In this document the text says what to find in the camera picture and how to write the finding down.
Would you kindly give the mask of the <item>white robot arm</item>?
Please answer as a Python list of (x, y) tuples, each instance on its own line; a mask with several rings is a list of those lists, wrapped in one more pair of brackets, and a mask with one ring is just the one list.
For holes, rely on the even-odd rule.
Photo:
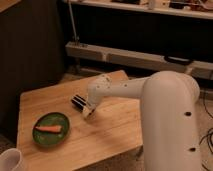
[(72, 103), (88, 117), (105, 97), (138, 99), (145, 171), (202, 171), (195, 110), (199, 94), (198, 83), (185, 73), (160, 71), (119, 82), (102, 74), (88, 84), (85, 98), (75, 95)]

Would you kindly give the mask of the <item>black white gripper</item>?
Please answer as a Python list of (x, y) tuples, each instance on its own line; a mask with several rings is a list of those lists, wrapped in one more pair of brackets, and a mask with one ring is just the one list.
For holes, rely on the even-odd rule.
[(89, 103), (83, 97), (78, 94), (71, 98), (71, 102), (81, 111), (84, 119), (88, 118), (95, 111), (97, 105), (94, 103)]

